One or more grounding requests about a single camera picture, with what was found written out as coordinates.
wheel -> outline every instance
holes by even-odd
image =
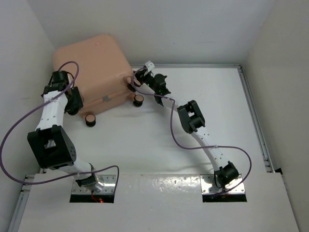
[[[133,105],[141,107],[143,105],[144,97],[142,95],[135,95]]]
[[[96,124],[96,117],[94,115],[87,115],[85,117],[86,125],[89,127],[94,127]]]

cable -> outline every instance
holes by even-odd
[[[172,108],[171,108],[171,113],[170,113],[170,132],[171,132],[171,135],[172,135],[172,138],[174,140],[174,142],[176,143],[177,146],[179,146],[180,148],[182,149],[185,149],[185,150],[197,150],[197,149],[204,149],[204,148],[214,148],[214,147],[218,147],[218,148],[232,148],[232,149],[238,149],[242,152],[244,152],[246,154],[246,156],[248,157],[248,160],[249,160],[249,170],[247,172],[247,174],[245,175],[245,177],[242,179],[242,181],[240,181],[236,186],[232,187],[232,188],[229,188],[227,190],[223,190],[221,192],[218,192],[216,194],[213,194],[212,197],[216,197],[216,196],[220,196],[220,195],[224,195],[226,193],[228,193],[229,191],[233,190],[234,188],[238,187],[240,184],[242,184],[249,176],[250,172],[251,172],[251,169],[252,169],[252,160],[251,160],[251,157],[249,156],[249,154],[242,148],[240,147],[237,147],[237,146],[217,146],[217,145],[214,145],[214,146],[198,146],[198,147],[185,147],[183,145],[181,145],[177,140],[176,140],[176,137],[175,137],[175,134],[174,134],[174,130],[173,130],[173,112],[174,112],[174,108],[175,108],[175,104],[176,104],[176,100],[173,99],[173,98],[169,98],[169,97],[166,97],[166,96],[162,96],[162,95],[158,95],[158,94],[152,94],[152,93],[144,93],[144,92],[141,92],[138,90],[137,86],[135,85],[134,83],[134,79],[135,79],[135,74],[136,72],[138,71],[141,71],[141,70],[144,70],[146,69],[145,67],[144,68],[140,68],[136,71],[133,72],[133,78],[132,78],[132,86],[136,89],[136,91],[140,94],[143,94],[143,95],[148,95],[148,96],[155,96],[155,97],[160,97],[160,98],[165,98],[165,99],[169,99],[173,102],[172,104]]]
[[[56,181],[56,180],[60,180],[60,179],[63,179],[63,178],[67,178],[69,176],[73,176],[73,175],[77,175],[78,173],[71,173],[71,174],[68,174],[68,175],[64,175],[64,176],[61,176],[61,177],[57,177],[57,178],[54,178],[54,179],[50,179],[50,180],[45,180],[45,181],[40,181],[40,182],[26,182],[26,181],[22,181],[22,180],[18,180],[16,179],[15,177],[13,177],[12,175],[10,175],[7,170],[5,169],[4,165],[3,165],[3,159],[2,159],[2,152],[3,152],[3,147],[4,147],[4,144],[7,140],[7,138],[9,137],[10,133],[12,132],[12,130],[14,130],[14,128],[19,124],[21,123],[25,118],[27,118],[29,115],[33,114],[34,112],[36,112],[37,110],[43,108],[44,106],[46,106],[47,104],[49,104],[50,102],[52,102],[53,100],[57,99],[58,97],[60,97],[62,94],[64,94],[66,91],[68,91],[70,89],[70,87],[73,85],[73,83],[75,82],[77,76],[78,76],[78,73],[79,73],[79,65],[77,62],[75,61],[68,61],[68,62],[65,62],[63,65],[60,66],[60,68],[58,69],[58,71],[60,71],[64,66],[66,66],[67,64],[70,64],[70,63],[73,63],[76,65],[76,73],[75,73],[75,76],[73,78],[73,80],[68,84],[68,86],[63,90],[61,91],[57,96],[53,97],[50,101],[47,101],[41,105],[39,105],[38,107],[34,108],[33,110],[31,110],[30,112],[28,112],[27,114],[25,114],[24,116],[22,116],[17,122],[15,122],[12,127],[8,130],[8,132],[6,132],[2,142],[1,142],[1,145],[0,145],[0,167],[2,169],[2,171],[4,172],[4,174],[10,178],[11,180],[17,182],[17,183],[20,183],[20,184],[23,184],[23,185],[41,185],[41,184],[46,184],[46,183],[50,183],[50,182],[53,182],[53,181]],[[117,165],[112,165],[112,166],[109,166],[107,168],[103,168],[103,169],[100,169],[100,170],[96,170],[96,171],[91,171],[91,172],[81,172],[79,174],[95,174],[95,173],[100,173],[100,172],[103,172],[107,169],[110,169],[110,168],[117,168],[117,179],[116,179],[116,183],[115,183],[115,189],[114,189],[114,195],[116,193],[116,188],[117,188],[117,185],[118,185],[118,179],[119,179],[119,167]]]

wall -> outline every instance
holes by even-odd
[[[40,94],[51,74],[53,46],[25,0],[0,2],[0,138],[13,123],[42,102]],[[3,161],[13,176],[38,171],[27,143],[39,115],[31,116],[13,131],[5,145]],[[21,185],[0,172],[0,231],[6,231]]]
[[[309,230],[309,1],[279,0],[245,64],[268,146],[301,231]]]
[[[240,63],[274,0],[28,0],[55,48],[110,33],[130,63]]]

white table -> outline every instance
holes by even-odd
[[[72,178],[33,186],[19,231],[296,231],[281,176],[266,173],[237,68],[156,68],[156,73],[168,76],[167,87],[180,104],[197,101],[218,145],[239,146],[250,154],[248,202],[202,203],[199,183],[187,192],[169,191],[166,186],[159,191],[151,184],[176,174],[212,174],[213,169],[202,150],[176,146],[169,129],[170,110],[145,97],[140,108],[126,102],[97,115],[93,128],[78,116],[64,120],[79,158],[96,169],[119,165],[115,203],[69,203]],[[174,131],[181,144],[198,145],[182,130],[176,114]],[[246,156],[233,149],[223,152],[245,175]],[[37,174],[35,181],[61,174],[48,171]]]

purple cable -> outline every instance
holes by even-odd
[[[73,78],[73,80],[68,84],[68,86],[63,90],[61,91],[57,96],[53,97],[50,101],[47,101],[41,105],[39,105],[38,107],[34,108],[33,110],[31,110],[29,113],[25,114],[24,116],[22,116],[17,122],[14,123],[14,125],[12,125],[12,127],[8,130],[8,132],[5,134],[2,142],[1,142],[1,145],[0,145],[0,167],[2,169],[2,171],[4,172],[4,174],[10,178],[11,180],[17,182],[17,183],[20,183],[20,184],[23,184],[23,185],[41,185],[41,184],[46,184],[46,183],[49,183],[49,182],[52,182],[52,181],[55,181],[55,180],[60,180],[60,179],[63,179],[63,178],[66,178],[66,177],[69,177],[69,176],[73,176],[73,175],[77,175],[77,173],[72,173],[72,174],[68,174],[68,175],[64,175],[64,176],[61,176],[61,177],[57,177],[55,179],[51,179],[51,180],[45,180],[45,181],[41,181],[41,182],[26,182],[26,181],[22,181],[22,180],[18,180],[16,179],[15,177],[13,177],[12,175],[10,175],[7,170],[5,169],[4,165],[3,165],[3,160],[2,160],[2,152],[3,152],[3,147],[4,147],[4,144],[7,140],[7,138],[9,137],[10,133],[12,132],[12,130],[14,130],[14,128],[19,124],[21,123],[25,118],[27,118],[29,115],[33,114],[34,112],[36,112],[37,110],[43,108],[44,106],[46,106],[47,104],[49,104],[51,101],[57,99],[58,97],[60,97],[62,94],[64,94],[66,91],[68,91],[70,89],[70,87],[73,85],[73,83],[75,82],[77,76],[78,76],[78,73],[79,73],[79,65],[77,62],[75,61],[68,61],[68,62],[65,62],[63,65],[60,66],[60,68],[58,69],[58,71],[60,71],[64,66],[66,66],[67,64],[75,64],[76,65],[76,73],[75,73],[75,76]],[[110,168],[117,168],[117,180],[116,180],[116,183],[115,183],[115,189],[114,189],[114,194],[116,192],[116,188],[117,188],[117,184],[118,184],[118,179],[119,179],[119,167],[117,165],[113,165],[113,166],[110,166],[110,167],[107,167],[107,168],[103,168],[103,169],[100,169],[100,170],[97,170],[97,171],[92,171],[92,172],[82,172],[82,173],[79,173],[79,174],[92,174],[92,173],[99,173],[99,172],[103,172],[107,169],[110,169]]]
[[[251,169],[252,169],[252,160],[249,156],[249,154],[243,150],[242,148],[240,147],[237,147],[237,146],[198,146],[198,147],[185,147],[183,145],[181,145],[175,138],[175,134],[174,134],[174,130],[173,130],[173,112],[174,112],[174,108],[175,108],[175,103],[176,103],[176,100],[173,99],[173,98],[169,98],[169,97],[166,97],[166,96],[162,96],[162,95],[158,95],[158,94],[152,94],[152,93],[144,93],[144,92],[141,92],[138,90],[137,86],[135,85],[134,83],[134,78],[135,78],[135,73],[138,72],[138,71],[141,71],[141,70],[145,70],[145,68],[141,68],[141,69],[138,69],[136,71],[134,71],[133,73],[133,78],[132,78],[132,86],[136,89],[136,91],[140,94],[143,94],[143,95],[148,95],[148,96],[155,96],[155,97],[160,97],[160,98],[165,98],[165,99],[169,99],[171,101],[173,101],[173,105],[172,105],[172,108],[171,108],[171,113],[170,113],[170,132],[171,132],[171,135],[173,137],[173,140],[174,142],[177,144],[177,146],[179,146],[180,148],[182,149],[185,149],[185,150],[197,150],[197,149],[204,149],[204,148],[214,148],[214,147],[218,147],[218,148],[232,148],[232,149],[238,149],[242,152],[244,152],[246,154],[246,156],[248,157],[248,160],[249,160],[249,170],[247,172],[247,174],[245,175],[245,177],[242,179],[242,181],[240,181],[236,186],[232,187],[232,188],[229,188],[227,190],[223,190],[221,192],[218,192],[216,194],[213,194],[212,197],[216,197],[216,196],[220,196],[220,195],[224,195],[226,194],[227,192],[233,190],[234,188],[238,187],[240,184],[242,184],[246,179],[247,177],[249,176],[250,172],[251,172]]]

